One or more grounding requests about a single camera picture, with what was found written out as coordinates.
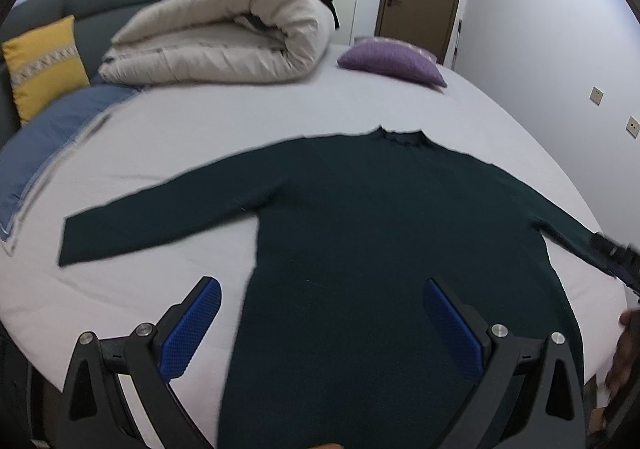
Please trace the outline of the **person's right hand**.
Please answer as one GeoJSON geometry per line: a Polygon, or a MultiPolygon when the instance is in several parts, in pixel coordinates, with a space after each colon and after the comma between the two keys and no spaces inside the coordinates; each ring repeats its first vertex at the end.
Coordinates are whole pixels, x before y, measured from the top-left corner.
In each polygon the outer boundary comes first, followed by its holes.
{"type": "Polygon", "coordinates": [[[620,325],[624,329],[617,342],[612,368],[605,377],[605,386],[611,397],[627,384],[634,362],[639,357],[639,317],[638,309],[626,310],[620,316],[620,325]]]}

